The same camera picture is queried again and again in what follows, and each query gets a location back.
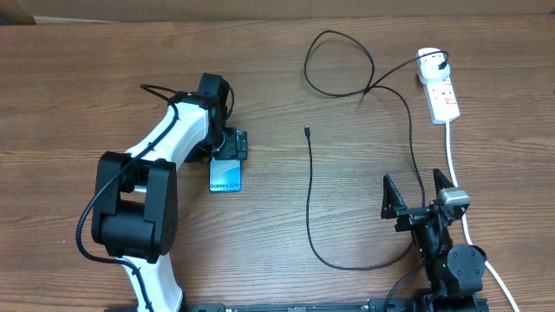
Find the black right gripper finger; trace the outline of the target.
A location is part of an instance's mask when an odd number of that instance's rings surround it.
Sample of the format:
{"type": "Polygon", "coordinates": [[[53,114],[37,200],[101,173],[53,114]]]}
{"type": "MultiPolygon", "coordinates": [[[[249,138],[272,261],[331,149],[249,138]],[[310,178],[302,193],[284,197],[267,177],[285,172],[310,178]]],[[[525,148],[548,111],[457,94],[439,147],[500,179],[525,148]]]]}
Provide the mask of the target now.
{"type": "Polygon", "coordinates": [[[453,182],[449,180],[440,169],[434,168],[433,175],[434,175],[434,188],[436,193],[439,193],[443,189],[454,187],[453,182]]]}
{"type": "Polygon", "coordinates": [[[407,209],[407,205],[388,174],[383,177],[382,185],[383,199],[381,218],[397,218],[400,211],[405,211],[407,209]]]}

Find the Samsung Galaxy smartphone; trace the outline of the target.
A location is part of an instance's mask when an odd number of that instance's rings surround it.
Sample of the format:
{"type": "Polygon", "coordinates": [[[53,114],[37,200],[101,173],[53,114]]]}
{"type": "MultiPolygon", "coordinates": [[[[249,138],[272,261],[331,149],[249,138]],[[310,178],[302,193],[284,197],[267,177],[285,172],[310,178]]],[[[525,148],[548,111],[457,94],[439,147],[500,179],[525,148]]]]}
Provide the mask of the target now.
{"type": "Polygon", "coordinates": [[[241,161],[236,159],[210,162],[210,192],[240,192],[242,189],[241,161]]]}

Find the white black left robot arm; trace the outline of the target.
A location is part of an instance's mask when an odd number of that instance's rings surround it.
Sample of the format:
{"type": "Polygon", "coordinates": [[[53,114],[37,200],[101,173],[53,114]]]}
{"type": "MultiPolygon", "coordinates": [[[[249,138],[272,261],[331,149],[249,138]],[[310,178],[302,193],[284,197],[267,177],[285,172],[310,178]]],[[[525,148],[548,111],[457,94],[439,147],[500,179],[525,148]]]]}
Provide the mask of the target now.
{"type": "Polygon", "coordinates": [[[179,224],[177,172],[204,163],[210,192],[240,191],[248,136],[226,125],[235,98],[220,75],[204,73],[194,92],[142,89],[166,102],[166,115],[137,145],[101,156],[75,241],[86,258],[124,267],[138,299],[134,310],[185,311],[169,256],[179,224]]]}

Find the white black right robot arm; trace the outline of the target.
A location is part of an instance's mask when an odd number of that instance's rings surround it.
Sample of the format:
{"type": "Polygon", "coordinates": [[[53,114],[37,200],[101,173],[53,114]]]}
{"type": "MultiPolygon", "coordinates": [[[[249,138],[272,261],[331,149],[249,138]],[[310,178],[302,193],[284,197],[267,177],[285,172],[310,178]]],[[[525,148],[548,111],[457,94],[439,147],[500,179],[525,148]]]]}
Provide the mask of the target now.
{"type": "Polygon", "coordinates": [[[383,311],[486,312],[482,291],[486,252],[473,244],[454,245],[448,226],[462,219],[470,205],[467,192],[438,169],[433,170],[436,199],[427,206],[409,208],[389,175],[383,177],[381,217],[394,219],[395,230],[409,231],[421,255],[421,264],[403,276],[381,303],[370,307],[383,311]],[[428,287],[408,299],[395,299],[399,287],[425,270],[428,287]]]}

